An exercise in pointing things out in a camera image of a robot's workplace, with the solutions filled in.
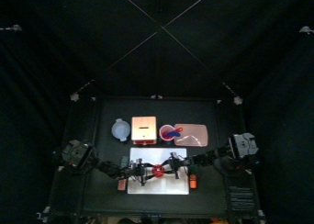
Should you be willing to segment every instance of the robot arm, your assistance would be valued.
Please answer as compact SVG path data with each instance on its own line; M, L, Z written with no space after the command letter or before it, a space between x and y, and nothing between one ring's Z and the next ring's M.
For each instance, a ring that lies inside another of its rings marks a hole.
M81 174L88 172L92 168L97 168L105 175L114 180L126 179L134 177L138 180L140 185L148 179L158 174L174 174L174 179L178 179L177 170L181 166L189 165L209 166L213 165L215 160L224 159L227 169L235 169L239 165L249 169L256 163L255 154L257 147L255 138L249 133L241 135L232 135L228 140L228 144L224 147L213 151L208 151L203 154L186 156L180 160L174 154L170 153L170 157L160 165L152 165L149 163L141 163L141 159L136 162L130 162L129 166L120 168L113 162L102 162L97 158L96 149L88 144L82 144L77 140L68 142L66 147L62 150L62 160L66 165ZM162 166L168 164L169 171L164 171ZM152 167L153 175L146 175L146 168Z

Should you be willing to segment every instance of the black fabric wall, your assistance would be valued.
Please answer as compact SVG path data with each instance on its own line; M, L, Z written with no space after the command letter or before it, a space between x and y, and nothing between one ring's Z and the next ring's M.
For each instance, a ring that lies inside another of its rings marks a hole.
M0 223L31 223L48 202L68 95L22 36L9 32L0 34L0 96Z
M161 0L161 15L157 0L132 1L165 25L197 0ZM22 26L0 31L0 223L46 205L68 96L93 78L84 94L231 97L225 81L260 147L268 223L311 223L314 36L297 30L312 11L312 0L203 0L168 31L208 68L166 33L108 68L158 31L126 0L0 0L0 27Z
M314 36L303 36L252 89L247 128L256 136L257 187L271 224L312 223Z

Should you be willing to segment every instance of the clear container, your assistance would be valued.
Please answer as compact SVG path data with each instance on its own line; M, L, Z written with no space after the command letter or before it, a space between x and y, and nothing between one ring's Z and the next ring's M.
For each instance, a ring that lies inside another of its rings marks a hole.
M181 128L180 137L173 138L173 145L185 147L205 147L208 144L208 133L204 125L176 124Z

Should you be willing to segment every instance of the red object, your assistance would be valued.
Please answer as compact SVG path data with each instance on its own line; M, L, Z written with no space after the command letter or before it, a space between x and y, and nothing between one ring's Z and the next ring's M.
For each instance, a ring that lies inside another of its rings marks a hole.
M161 177L162 174L164 174L164 168L160 164L156 164L153 167L152 167L152 174L154 177Z
M197 184L196 184L196 175L190 174L189 175L189 188L196 189L196 186L197 186Z

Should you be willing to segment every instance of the white tray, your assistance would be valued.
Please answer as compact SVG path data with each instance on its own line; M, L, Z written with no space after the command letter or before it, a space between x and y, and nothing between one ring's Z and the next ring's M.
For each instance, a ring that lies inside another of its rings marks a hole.
M136 162L141 158L141 162L150 164L161 164L170 156L170 152L176 152L182 158L186 157L186 149L184 148L130 148L129 160ZM188 183L184 167L180 167L178 179L173 174L164 174L160 178L146 180L144 186L138 182L128 178L126 193L146 195L188 195Z

